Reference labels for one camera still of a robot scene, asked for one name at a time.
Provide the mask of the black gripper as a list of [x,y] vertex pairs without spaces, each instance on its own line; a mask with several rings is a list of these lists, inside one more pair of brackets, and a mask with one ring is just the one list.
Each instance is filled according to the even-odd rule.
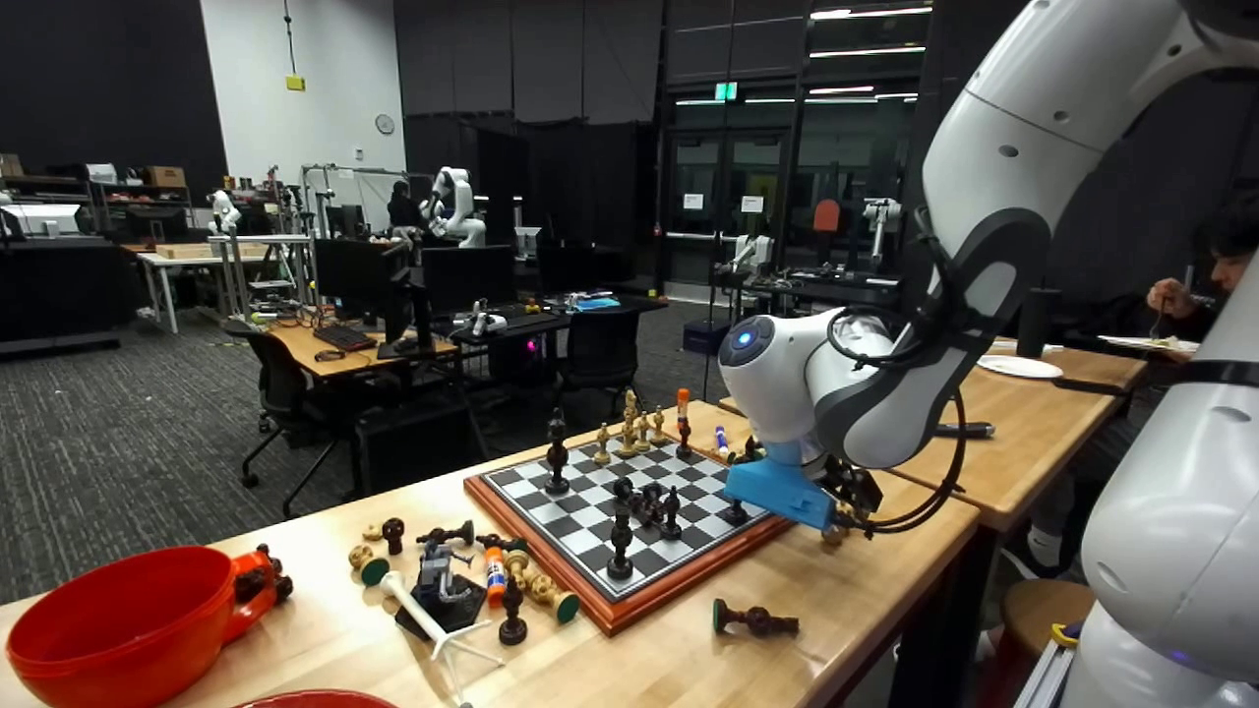
[[880,489],[862,464],[830,454],[824,482],[837,496],[859,527],[868,527],[874,510],[880,506]]

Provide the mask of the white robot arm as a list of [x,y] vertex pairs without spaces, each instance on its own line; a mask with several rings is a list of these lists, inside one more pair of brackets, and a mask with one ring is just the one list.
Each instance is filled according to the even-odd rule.
[[[921,161],[925,306],[753,314],[720,376],[762,453],[724,496],[830,531],[830,464],[914,458],[1002,326],[1043,333],[1080,183],[1163,89],[1259,65],[1255,0],[1028,0]],[[1259,708],[1259,287],[1240,287],[1095,500],[1062,708]]]

